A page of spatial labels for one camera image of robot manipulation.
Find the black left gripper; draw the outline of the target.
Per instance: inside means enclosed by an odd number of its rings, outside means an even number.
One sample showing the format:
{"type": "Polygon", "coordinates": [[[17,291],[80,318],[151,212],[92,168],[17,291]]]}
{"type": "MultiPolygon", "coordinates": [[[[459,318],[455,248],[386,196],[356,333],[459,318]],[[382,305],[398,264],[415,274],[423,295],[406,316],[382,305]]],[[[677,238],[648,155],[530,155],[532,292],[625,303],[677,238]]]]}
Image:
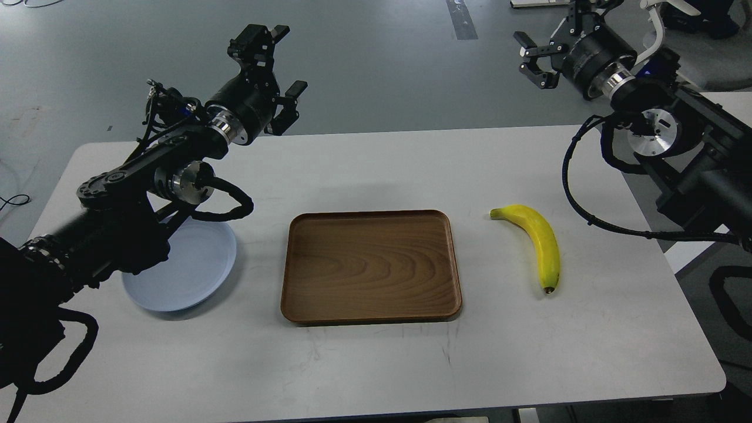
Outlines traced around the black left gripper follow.
{"type": "Polygon", "coordinates": [[[227,55],[241,72],[229,80],[205,105],[209,127],[226,143],[245,146],[264,130],[282,136],[299,118],[299,96],[308,82],[297,80],[282,96],[274,67],[275,46],[290,33],[289,26],[249,24],[229,41],[227,55]],[[276,107],[281,107],[274,116],[276,107]]]}

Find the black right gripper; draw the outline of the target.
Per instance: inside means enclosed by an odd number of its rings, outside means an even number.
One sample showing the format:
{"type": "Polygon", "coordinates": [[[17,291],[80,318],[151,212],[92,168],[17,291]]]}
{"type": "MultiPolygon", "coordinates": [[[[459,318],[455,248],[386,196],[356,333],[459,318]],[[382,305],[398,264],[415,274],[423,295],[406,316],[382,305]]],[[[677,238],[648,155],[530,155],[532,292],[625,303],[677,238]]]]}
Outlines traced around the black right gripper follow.
{"type": "Polygon", "coordinates": [[[555,89],[560,73],[573,84],[585,100],[602,96],[601,74],[610,66],[636,64],[637,52],[605,24],[605,16],[623,5],[623,1],[570,1],[566,16],[558,27],[558,36],[580,37],[566,55],[566,45],[551,41],[538,46],[526,32],[515,31],[513,38],[521,46],[523,62],[519,72],[538,89],[555,89]],[[562,70],[543,70],[538,60],[565,56],[562,70]]]}

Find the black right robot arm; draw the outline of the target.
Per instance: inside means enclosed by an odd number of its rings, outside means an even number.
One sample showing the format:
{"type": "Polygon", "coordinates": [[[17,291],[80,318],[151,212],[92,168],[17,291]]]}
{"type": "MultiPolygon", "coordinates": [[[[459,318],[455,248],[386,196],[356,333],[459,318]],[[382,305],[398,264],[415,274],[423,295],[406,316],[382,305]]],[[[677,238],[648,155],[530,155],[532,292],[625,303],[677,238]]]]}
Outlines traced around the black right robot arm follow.
{"type": "Polygon", "coordinates": [[[572,209],[589,225],[613,233],[668,241],[738,244],[750,251],[750,127],[679,82],[679,55],[663,46],[659,1],[642,1],[656,39],[636,52],[605,21],[620,1],[570,1],[547,43],[526,32],[519,71],[539,89],[566,78],[586,100],[604,96],[612,113],[588,118],[562,163],[562,185],[572,209]],[[574,198],[569,163],[586,132],[600,126],[600,150],[609,166],[649,176],[660,189],[656,209],[679,232],[646,232],[598,219],[574,198]]]}

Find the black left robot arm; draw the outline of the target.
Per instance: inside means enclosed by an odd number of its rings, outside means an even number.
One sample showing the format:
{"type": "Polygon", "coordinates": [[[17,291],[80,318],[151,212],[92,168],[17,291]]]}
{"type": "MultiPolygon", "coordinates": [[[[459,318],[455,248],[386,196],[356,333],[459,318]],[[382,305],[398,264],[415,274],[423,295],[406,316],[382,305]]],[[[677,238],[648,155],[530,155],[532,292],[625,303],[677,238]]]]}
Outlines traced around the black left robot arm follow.
{"type": "Polygon", "coordinates": [[[239,74],[205,104],[150,81],[145,133],[120,166],[78,187],[81,214],[19,247],[2,240],[2,387],[16,388],[8,421],[27,396],[64,386],[91,352],[98,322],[63,307],[75,294],[115,271],[137,275],[166,261],[169,239],[188,219],[225,222],[253,211],[252,198],[205,159],[262,132],[281,136],[298,120],[308,84],[282,93],[273,71],[275,46],[289,31],[246,26],[227,48],[239,74]]]}

